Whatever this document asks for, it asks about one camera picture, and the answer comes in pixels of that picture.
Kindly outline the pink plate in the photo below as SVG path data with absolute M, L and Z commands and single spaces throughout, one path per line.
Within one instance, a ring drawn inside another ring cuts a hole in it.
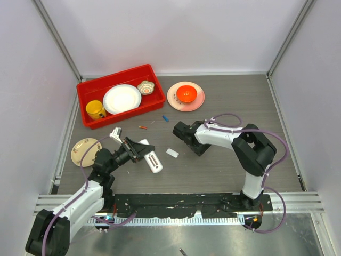
M 177 89 L 183 85 L 190 85 L 197 90 L 197 97 L 193 102 L 184 103 L 184 102 L 181 102 L 176 97 Z M 194 111 L 194 110 L 197 110 L 199 107 L 201 107 L 202 104 L 204 103 L 205 93 L 204 93 L 203 89 L 199 85 L 197 85 L 196 83 L 187 82 L 187 81 L 186 82 L 178 82 L 169 88 L 169 90 L 167 92 L 167 101 L 176 110 L 184 111 L 184 112 Z

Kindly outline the white battery cover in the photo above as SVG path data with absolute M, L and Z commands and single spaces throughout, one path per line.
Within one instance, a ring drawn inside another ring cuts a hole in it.
M 178 158 L 178 156 L 179 156 L 179 153 L 176 152 L 175 150 L 171 149 L 171 148 L 168 148 L 168 149 L 166 150 L 166 153 L 169 154 L 169 155 L 171 155 L 171 156 L 174 157 L 174 158 Z

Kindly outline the orange bowl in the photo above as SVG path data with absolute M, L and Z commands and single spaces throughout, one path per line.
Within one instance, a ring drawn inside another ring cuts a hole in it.
M 176 91 L 176 97 L 184 103 L 191 103 L 197 98 L 197 90 L 190 85 L 180 86 Z

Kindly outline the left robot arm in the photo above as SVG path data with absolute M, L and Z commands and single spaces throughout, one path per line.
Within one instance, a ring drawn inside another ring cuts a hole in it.
M 97 212 L 109 212 L 115 203 L 112 172 L 132 161 L 137 163 L 153 152 L 153 145 L 126 137 L 113 153 L 102 148 L 94 157 L 91 174 L 81 189 L 52 210 L 42 209 L 35 217 L 25 250 L 32 255 L 66 255 L 73 237 Z

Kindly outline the cream floral plate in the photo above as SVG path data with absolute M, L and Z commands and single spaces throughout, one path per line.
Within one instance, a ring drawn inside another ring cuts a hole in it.
M 77 142 L 72 150 L 71 150 L 71 160 L 72 162 L 77 165 L 80 166 L 80 161 L 82 159 L 82 157 L 85 154 L 85 151 L 87 151 L 90 146 L 92 144 L 94 144 L 97 140 L 94 138 L 85 138 L 80 140 L 79 142 Z M 82 161 L 82 166 L 83 167 L 89 167 L 91 165 L 93 165 L 94 160 L 95 160 L 95 154 L 97 153 L 98 150 L 102 149 L 102 145 L 100 142 L 98 142 L 95 146 L 93 146 L 88 153 L 86 154 L 86 156 L 84 157 L 83 161 Z

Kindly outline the small dark object on floor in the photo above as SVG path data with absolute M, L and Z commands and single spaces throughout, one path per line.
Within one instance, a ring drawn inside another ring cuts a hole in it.
M 183 256 L 187 256 L 187 254 L 184 252 L 184 250 L 182 248 L 179 248 L 179 251 Z

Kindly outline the white paper plate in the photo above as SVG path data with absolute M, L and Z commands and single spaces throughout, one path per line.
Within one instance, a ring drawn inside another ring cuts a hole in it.
M 142 100 L 139 90 L 129 84 L 116 85 L 109 89 L 103 97 L 105 110 L 112 114 L 120 114 L 137 108 Z

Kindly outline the small flower-shaped bowl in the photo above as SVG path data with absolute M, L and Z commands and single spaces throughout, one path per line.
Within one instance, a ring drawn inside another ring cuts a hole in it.
M 137 89 L 142 95 L 150 95 L 154 92 L 155 84 L 150 81 L 142 81 L 138 86 Z

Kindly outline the yellow mug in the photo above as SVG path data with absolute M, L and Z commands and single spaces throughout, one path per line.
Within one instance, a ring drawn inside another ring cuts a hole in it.
M 86 105 L 86 112 L 92 120 L 103 119 L 106 117 L 104 105 L 99 100 L 92 100 Z

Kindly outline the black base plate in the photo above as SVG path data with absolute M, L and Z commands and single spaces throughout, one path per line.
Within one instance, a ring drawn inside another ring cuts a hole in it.
M 273 210 L 268 194 L 255 201 L 236 193 L 198 194 L 115 194 L 114 199 L 96 213 L 115 213 L 127 218 L 184 219 L 200 211 L 203 218 L 235 217 L 238 212 L 270 212 Z

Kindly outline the red plastic bin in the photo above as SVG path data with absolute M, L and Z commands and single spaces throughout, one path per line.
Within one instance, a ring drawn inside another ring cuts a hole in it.
M 150 64 L 79 83 L 77 94 L 83 124 L 92 130 L 162 108 L 166 101 Z M 93 100 L 103 104 L 105 118 L 93 120 L 87 113 Z

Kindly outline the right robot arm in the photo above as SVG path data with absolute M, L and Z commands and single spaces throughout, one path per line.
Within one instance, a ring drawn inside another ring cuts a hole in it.
M 234 151 L 246 171 L 245 183 L 240 193 L 239 205 L 245 210 L 254 210 L 260 204 L 266 170 L 277 153 L 276 147 L 254 124 L 243 128 L 219 126 L 212 119 L 196 121 L 192 125 L 178 122 L 173 134 L 182 140 L 198 156 L 210 146 L 219 146 Z

